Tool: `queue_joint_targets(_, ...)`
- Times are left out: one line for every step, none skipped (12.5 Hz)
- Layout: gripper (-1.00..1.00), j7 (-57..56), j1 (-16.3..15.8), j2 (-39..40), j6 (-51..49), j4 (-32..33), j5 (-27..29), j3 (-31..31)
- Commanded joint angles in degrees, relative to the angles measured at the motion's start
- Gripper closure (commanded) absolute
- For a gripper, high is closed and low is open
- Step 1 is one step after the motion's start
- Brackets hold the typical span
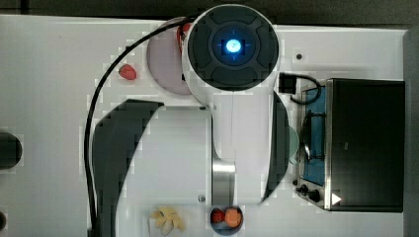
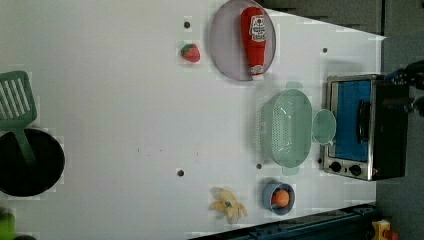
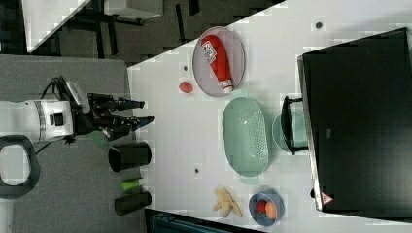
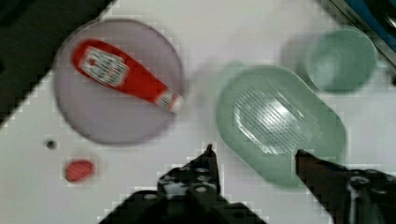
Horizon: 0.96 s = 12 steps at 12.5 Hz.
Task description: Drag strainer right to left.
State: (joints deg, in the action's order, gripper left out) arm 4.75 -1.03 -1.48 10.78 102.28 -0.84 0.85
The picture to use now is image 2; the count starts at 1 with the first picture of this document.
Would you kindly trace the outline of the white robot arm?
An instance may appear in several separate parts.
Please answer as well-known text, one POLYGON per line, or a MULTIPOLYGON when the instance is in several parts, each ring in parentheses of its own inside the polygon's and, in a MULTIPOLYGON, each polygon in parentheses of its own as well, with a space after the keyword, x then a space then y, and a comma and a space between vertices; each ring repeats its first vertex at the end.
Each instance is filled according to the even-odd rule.
MULTIPOLYGON (((384 82, 399 87, 414 87, 418 90, 424 89, 424 61, 420 60, 400 68, 385 76, 384 82)), ((389 109, 403 110, 406 113, 418 112, 424 116, 423 97, 401 97, 385 99, 383 105, 389 109)))

